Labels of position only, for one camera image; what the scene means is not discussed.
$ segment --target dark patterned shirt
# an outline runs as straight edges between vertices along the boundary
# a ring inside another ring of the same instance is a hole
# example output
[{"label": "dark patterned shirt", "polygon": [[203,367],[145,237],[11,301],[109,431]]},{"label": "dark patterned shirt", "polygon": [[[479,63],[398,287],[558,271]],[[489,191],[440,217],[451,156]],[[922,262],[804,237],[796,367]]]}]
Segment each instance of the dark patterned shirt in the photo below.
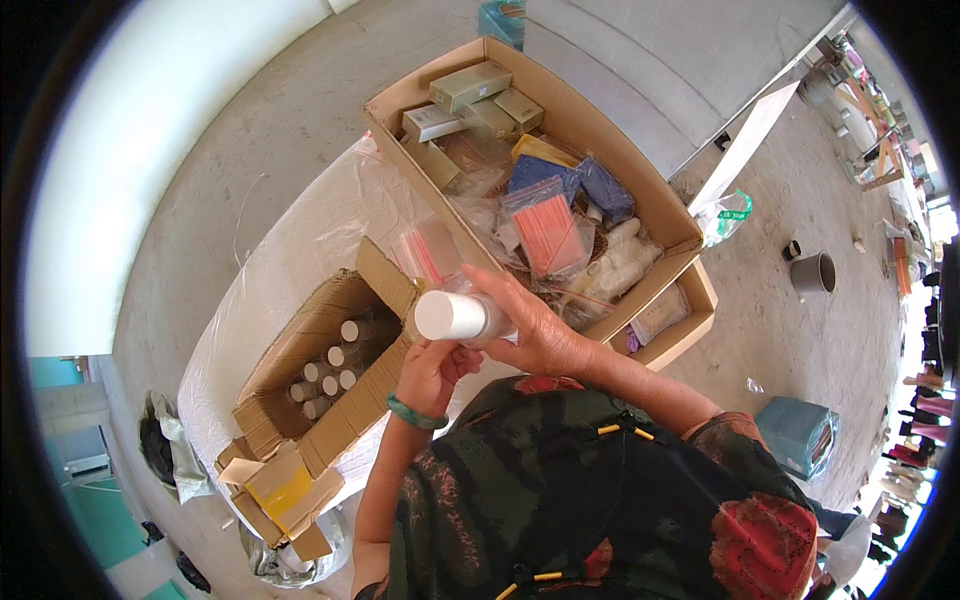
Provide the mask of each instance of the dark patterned shirt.
[{"label": "dark patterned shirt", "polygon": [[511,378],[407,470],[389,573],[357,598],[798,598],[816,533],[749,416],[684,442],[572,380]]}]

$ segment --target gray floor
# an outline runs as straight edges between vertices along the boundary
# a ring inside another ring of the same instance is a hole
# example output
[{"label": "gray floor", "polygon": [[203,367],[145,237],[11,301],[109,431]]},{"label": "gray floor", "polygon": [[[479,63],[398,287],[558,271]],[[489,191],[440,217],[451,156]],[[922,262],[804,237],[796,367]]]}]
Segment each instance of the gray floor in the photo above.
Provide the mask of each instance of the gray floor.
[{"label": "gray floor", "polygon": [[[132,268],[115,371],[107,368],[118,431],[132,431],[146,390],[176,394],[197,340],[238,272],[235,228],[243,261],[303,188],[366,130],[362,103],[473,38],[475,11],[468,0],[365,0],[285,49],[214,120],[161,201]],[[373,52],[372,44],[382,50]],[[754,198],[754,215],[705,254],[720,299],[713,329],[664,372],[731,410],[755,413],[774,395],[838,410],[840,447],[813,493],[841,507],[869,468],[868,439],[893,384],[900,334],[896,284],[880,267],[886,241],[874,228],[890,217],[887,193],[861,195],[850,185],[834,158],[838,144],[821,114],[797,98],[790,102],[736,181]],[[718,159],[719,152],[708,149],[676,187],[682,194],[697,189]],[[863,237],[867,253],[853,249],[854,235]],[[801,302],[793,291],[780,259],[780,248],[793,238],[806,252],[833,256],[839,283],[832,297]],[[747,391],[747,377],[766,394]],[[125,449],[135,447],[122,435]],[[129,462],[144,510],[219,596],[346,596],[352,564],[308,590],[256,581],[235,528],[221,529],[228,512],[218,497],[180,506],[144,473],[138,455]],[[347,503],[348,514],[355,502]]]}]

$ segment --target open cardboard box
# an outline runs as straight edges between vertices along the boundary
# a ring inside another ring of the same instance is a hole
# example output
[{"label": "open cardboard box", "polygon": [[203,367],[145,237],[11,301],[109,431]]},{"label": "open cardboard box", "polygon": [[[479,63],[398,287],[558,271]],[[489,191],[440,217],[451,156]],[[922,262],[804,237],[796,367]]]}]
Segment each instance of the open cardboard box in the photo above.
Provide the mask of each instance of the open cardboard box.
[{"label": "open cardboard box", "polygon": [[670,325],[651,340],[650,344],[633,353],[627,350],[627,331],[624,328],[608,342],[611,348],[653,371],[659,371],[704,337],[713,326],[717,295],[699,257],[677,277],[677,284],[684,288],[686,299],[690,302],[693,312],[689,317]]},{"label": "open cardboard box", "polygon": [[[311,516],[315,519],[325,503],[343,487],[343,477],[330,466],[386,414],[386,396],[396,387],[403,358],[416,337],[405,327],[407,314],[419,296],[417,286],[364,237],[357,251],[356,271],[341,269],[322,283],[254,367],[233,410],[244,434],[244,443],[235,441],[228,446],[218,457],[218,463],[221,459],[229,461],[219,465],[221,480],[234,486],[231,488],[234,506],[268,543],[289,538],[296,549],[302,535],[313,539],[314,546],[323,539],[320,535],[316,540],[317,533],[312,531],[315,527],[300,531],[302,522]],[[339,342],[343,321],[362,316],[371,309],[396,316],[396,339],[356,384],[312,424],[287,395],[291,381],[298,378],[308,361]],[[251,467],[248,463],[254,463],[255,474],[242,469]],[[272,478],[266,488],[260,485],[264,477]],[[309,490],[304,487],[306,481],[310,482]],[[297,497],[287,496],[296,506],[282,506],[296,509],[294,514],[284,515],[278,521],[275,517],[280,514],[279,505],[272,504],[276,498],[264,490],[280,490],[284,486],[284,492],[291,489],[300,492],[295,494]],[[299,498],[310,500],[304,503]],[[261,500],[269,501],[265,505]],[[271,506],[273,514],[268,516]],[[288,525],[286,531],[283,531],[284,522]],[[306,560],[299,550],[298,555]]]},{"label": "open cardboard box", "polygon": [[[651,239],[664,248],[664,257],[623,296],[613,312],[584,332],[589,338],[608,342],[693,263],[703,247],[703,234],[666,181],[600,110],[562,79],[510,46],[492,37],[480,37],[427,63],[371,98],[364,105],[364,116],[373,138],[384,156],[444,221],[466,253],[465,260],[500,270],[469,225],[396,137],[400,134],[403,111],[429,103],[430,82],[483,60],[496,60],[511,70],[511,85],[543,108],[543,122],[538,126],[541,132],[584,155],[595,154],[634,197],[636,215],[649,230]],[[706,274],[702,270],[698,274],[709,286]],[[669,336],[674,339],[674,346],[689,347],[709,330],[711,321],[704,322],[696,315],[691,319],[700,319],[699,325],[688,324],[688,333],[682,339]],[[664,343],[652,343],[645,348],[641,360],[666,364],[678,354],[670,348]]]}]

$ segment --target white tablecloth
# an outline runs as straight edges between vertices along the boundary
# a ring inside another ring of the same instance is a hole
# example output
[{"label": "white tablecloth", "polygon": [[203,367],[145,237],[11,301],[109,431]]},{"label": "white tablecloth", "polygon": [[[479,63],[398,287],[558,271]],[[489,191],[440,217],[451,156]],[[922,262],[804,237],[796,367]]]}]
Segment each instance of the white tablecloth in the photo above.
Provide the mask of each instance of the white tablecloth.
[{"label": "white tablecloth", "polygon": [[[368,133],[280,217],[230,285],[180,383],[180,419],[212,479],[217,455],[242,435],[231,414],[240,390],[283,326],[317,285],[338,269],[354,268],[362,235],[386,249],[430,214]],[[451,421],[486,383],[514,373],[488,360],[481,373],[458,386]],[[366,486],[385,424],[386,417],[335,464],[346,483],[326,508]],[[218,483],[217,489],[229,503],[227,488]]]}]

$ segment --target gray bucket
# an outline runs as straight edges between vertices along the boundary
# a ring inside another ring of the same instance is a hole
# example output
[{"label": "gray bucket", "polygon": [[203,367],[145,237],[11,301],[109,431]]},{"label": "gray bucket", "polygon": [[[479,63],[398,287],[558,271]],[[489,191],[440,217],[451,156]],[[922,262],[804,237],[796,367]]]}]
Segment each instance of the gray bucket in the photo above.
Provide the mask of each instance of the gray bucket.
[{"label": "gray bucket", "polygon": [[833,259],[826,252],[793,263],[790,279],[798,292],[830,292],[836,287],[837,273]]}]

